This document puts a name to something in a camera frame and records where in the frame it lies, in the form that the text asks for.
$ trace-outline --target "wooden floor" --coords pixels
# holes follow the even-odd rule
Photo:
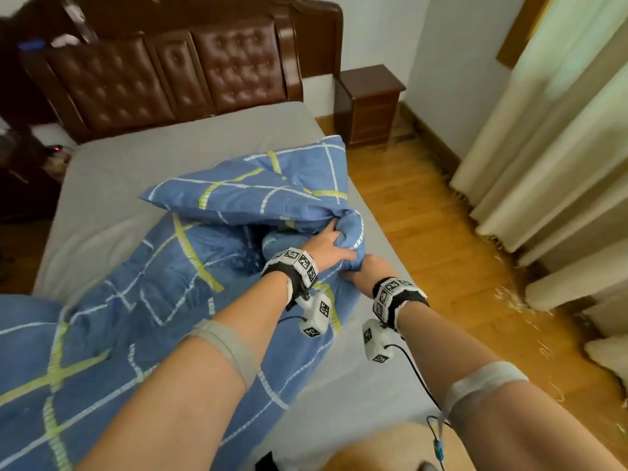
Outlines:
[[[467,207],[410,125],[398,118],[392,133],[388,145],[349,150],[349,175],[430,305],[517,365],[628,466],[624,391],[582,352],[596,331],[567,311],[526,308],[517,295],[525,271],[474,234]]]

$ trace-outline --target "mattress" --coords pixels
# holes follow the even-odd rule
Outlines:
[[[163,215],[138,199],[151,185],[322,137],[305,104],[287,102],[81,145],[66,174],[33,294],[73,302],[125,261]],[[409,277],[352,182],[349,205],[364,219],[367,253],[385,257]],[[373,317],[371,305],[361,299],[310,384],[246,468],[272,450],[280,462],[316,469],[349,442],[435,411],[401,354],[386,364],[366,361],[362,324]],[[401,343],[398,336],[391,341]]]

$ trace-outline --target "forearm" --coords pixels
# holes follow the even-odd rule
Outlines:
[[[288,300],[271,272],[214,316],[233,328],[257,364]],[[77,469],[207,471],[245,385],[211,343],[190,337],[135,392]]]
[[[398,325],[441,405],[452,383],[500,360],[422,303],[406,304]],[[478,469],[625,470],[580,422],[529,382],[508,383],[459,406],[465,418],[456,431]]]

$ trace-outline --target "blue duvet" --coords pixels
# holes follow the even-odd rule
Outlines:
[[[347,183],[337,136],[225,161],[148,189],[142,198],[168,213],[77,304],[0,296],[0,469],[71,469],[194,324],[246,291],[275,253],[339,217],[337,245],[358,259],[319,275],[315,288],[334,304],[325,335],[308,338],[294,320],[278,325],[212,469],[242,465],[308,383],[357,302],[358,292],[338,277],[364,255]]]

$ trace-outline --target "bedside table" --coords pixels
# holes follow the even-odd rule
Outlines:
[[[61,186],[42,169],[43,145],[25,135],[0,147],[0,222],[52,218]]]
[[[383,64],[342,71],[335,79],[334,129],[348,148],[386,142],[406,87]]]

